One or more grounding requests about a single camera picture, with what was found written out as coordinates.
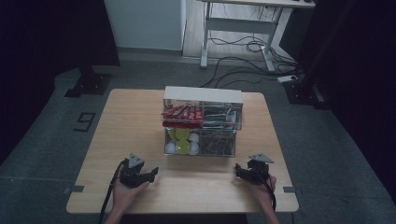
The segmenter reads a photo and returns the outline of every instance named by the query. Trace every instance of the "dark background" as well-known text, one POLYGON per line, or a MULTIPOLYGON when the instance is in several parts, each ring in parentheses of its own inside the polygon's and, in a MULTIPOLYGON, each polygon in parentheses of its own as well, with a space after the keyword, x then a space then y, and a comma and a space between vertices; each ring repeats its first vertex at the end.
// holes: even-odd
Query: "dark background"
POLYGON ((318 83, 394 202, 395 8, 394 1, 319 0, 315 10, 291 14, 280 44, 318 83))
POLYGON ((0 1, 0 162, 40 114, 57 75, 100 64, 120 65, 103 1, 0 1))

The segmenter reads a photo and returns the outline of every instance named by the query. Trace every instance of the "clear plastic box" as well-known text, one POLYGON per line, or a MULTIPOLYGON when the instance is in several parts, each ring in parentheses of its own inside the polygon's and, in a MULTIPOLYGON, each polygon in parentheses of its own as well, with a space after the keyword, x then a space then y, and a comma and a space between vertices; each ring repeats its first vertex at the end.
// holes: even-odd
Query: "clear plastic box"
POLYGON ((165 154, 235 156, 236 131, 165 128, 165 154))
POLYGON ((241 130, 241 91, 166 87, 163 97, 163 127, 241 130))

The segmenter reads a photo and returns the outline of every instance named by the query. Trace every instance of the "yellow object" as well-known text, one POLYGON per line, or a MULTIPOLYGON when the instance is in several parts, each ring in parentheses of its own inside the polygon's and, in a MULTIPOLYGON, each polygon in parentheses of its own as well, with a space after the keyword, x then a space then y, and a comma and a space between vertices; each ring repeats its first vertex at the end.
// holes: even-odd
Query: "yellow object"
POLYGON ((190 129, 176 129, 176 138, 178 140, 187 140, 190 137, 190 129))
POLYGON ((169 137, 170 137, 172 140, 177 140, 177 138, 176 138, 176 130, 175 130, 175 129, 171 129, 171 130, 169 131, 169 137))
POLYGON ((176 151, 178 154, 189 154, 191 144, 189 141, 182 139, 176 143, 176 151))

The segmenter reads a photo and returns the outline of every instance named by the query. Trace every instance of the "hand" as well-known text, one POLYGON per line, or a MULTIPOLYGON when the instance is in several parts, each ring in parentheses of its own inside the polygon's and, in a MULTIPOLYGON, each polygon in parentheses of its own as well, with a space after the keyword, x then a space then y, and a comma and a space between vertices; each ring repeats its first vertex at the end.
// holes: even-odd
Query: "hand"
POLYGON ((114 182, 114 187, 113 187, 113 208, 121 210, 122 213, 126 212, 126 210, 134 202, 134 199, 136 198, 136 196, 141 191, 143 191, 148 185, 149 185, 149 182, 147 181, 135 189, 130 189, 130 188, 124 186, 120 182, 120 179, 117 178, 117 180, 114 182))
POLYGON ((141 184, 139 187, 135 189, 130 189, 123 184, 121 184, 120 179, 114 182, 113 187, 113 208, 111 209, 110 215, 106 220, 106 224, 117 224, 120 223, 120 220, 126 210, 131 206, 134 202, 136 196, 143 191, 149 182, 145 182, 141 184))
MULTIPOLYGON (((270 175, 267 180, 267 184, 271 187, 273 191, 275 191, 276 177, 270 175)), ((262 208, 262 211, 264 212, 265 223, 279 224, 279 219, 277 219, 276 213, 272 207, 272 199, 270 192, 268 192, 268 189, 264 185, 253 185, 248 182, 247 185, 253 192, 254 196, 256 197, 262 208)))
MULTIPOLYGON (((267 184, 274 191, 276 187, 276 177, 270 175, 267 180, 267 184)), ((250 183, 247 183, 247 185, 249 186, 250 190, 253 192, 259 203, 271 204, 271 195, 264 185, 253 185, 250 183)))

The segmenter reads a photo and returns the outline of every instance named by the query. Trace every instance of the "wooden table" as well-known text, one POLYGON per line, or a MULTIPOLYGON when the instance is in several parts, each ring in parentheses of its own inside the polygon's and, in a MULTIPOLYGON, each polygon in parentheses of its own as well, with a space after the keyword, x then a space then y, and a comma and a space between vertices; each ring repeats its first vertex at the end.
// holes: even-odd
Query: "wooden table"
MULTIPOLYGON (((164 155, 164 91, 113 90, 99 120, 91 146, 82 164, 76 186, 67 204, 69 213, 100 213, 108 183, 120 161, 134 153, 143 158, 142 173, 156 166, 155 182, 139 195, 128 211, 134 214, 251 213, 260 207, 234 166, 247 168, 248 156, 264 153, 275 163, 270 173, 277 177, 278 212, 294 212, 299 205, 282 151, 262 94, 243 92, 243 126, 236 135, 234 158, 164 155)), ((106 210, 112 206, 112 199, 106 210)))
POLYGON ((205 33, 201 50, 201 67, 207 67, 207 35, 209 30, 228 31, 251 34, 268 35, 265 40, 265 46, 262 46, 262 56, 264 57, 267 68, 274 72, 275 68, 268 54, 272 41, 275 36, 276 27, 279 23, 280 16, 284 7, 292 8, 314 8, 315 3, 311 1, 306 3, 304 0, 199 0, 207 3, 205 15, 205 33), (239 4, 239 5, 256 5, 266 7, 276 7, 276 14, 272 21, 252 21, 236 20, 230 18, 213 18, 211 17, 210 5, 213 3, 239 4))

